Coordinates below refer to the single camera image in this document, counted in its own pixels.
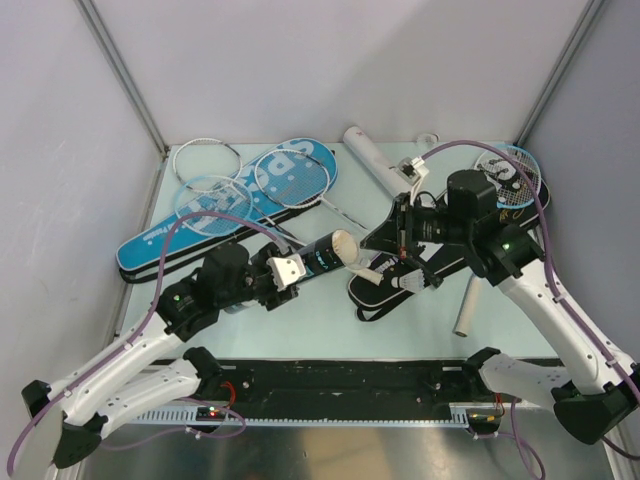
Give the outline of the black shuttlecock tube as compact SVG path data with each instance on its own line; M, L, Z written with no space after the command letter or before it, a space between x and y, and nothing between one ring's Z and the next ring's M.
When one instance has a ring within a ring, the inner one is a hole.
M301 283L304 283L308 280L316 279L321 275L330 273L340 268L345 268L331 248L331 240L329 237L330 234L327 234L316 240L315 242L305 245L295 251L293 251L291 248L287 248L285 251L282 251L278 247L281 253L276 257L288 257L292 254L299 254L305 264L307 272L306 276L303 279L299 280L296 284L291 286L298 287ZM224 309L224 311L226 313L235 314L257 305L259 304L256 301L244 302L239 305L226 308Z

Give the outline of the shuttlecock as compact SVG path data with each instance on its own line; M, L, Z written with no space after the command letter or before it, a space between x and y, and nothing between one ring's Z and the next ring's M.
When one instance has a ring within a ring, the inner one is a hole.
M391 279L391 285L394 288L417 294L427 287L427 282L424 272L421 269L416 269L405 275L393 277Z

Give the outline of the white shuttlecock tube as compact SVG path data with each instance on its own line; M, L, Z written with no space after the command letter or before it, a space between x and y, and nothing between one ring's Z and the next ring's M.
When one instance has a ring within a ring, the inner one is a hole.
M376 182L392 197L408 192L410 184L393 163L358 126L348 128L343 143L351 150Z

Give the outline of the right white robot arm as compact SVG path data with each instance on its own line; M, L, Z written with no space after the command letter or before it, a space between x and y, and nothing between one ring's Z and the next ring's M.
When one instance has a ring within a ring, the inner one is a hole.
M420 243L457 246L473 273L514 302L562 365L541 367L485 348L470 357L464 393L476 401L505 393L554 413L578 441L592 445L639 405L639 364L617 348L563 288L541 248L517 224L504 223L495 186L477 170L447 179L433 207L397 195L387 218L361 242L367 250L417 261Z

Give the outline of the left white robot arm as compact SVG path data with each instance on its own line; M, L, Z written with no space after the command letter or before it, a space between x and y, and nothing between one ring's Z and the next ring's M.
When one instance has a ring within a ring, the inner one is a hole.
M207 400L221 389L222 368L204 347L193 347L165 369L136 376L164 354L214 325L243 303L273 310L297 295L306 275L301 256L269 243L256 255L239 244L210 252L201 267L166 287L149 313L84 367L48 384L34 380L21 395L34 424L53 407L60 432L50 463L69 468L91 455L122 424L183 397Z

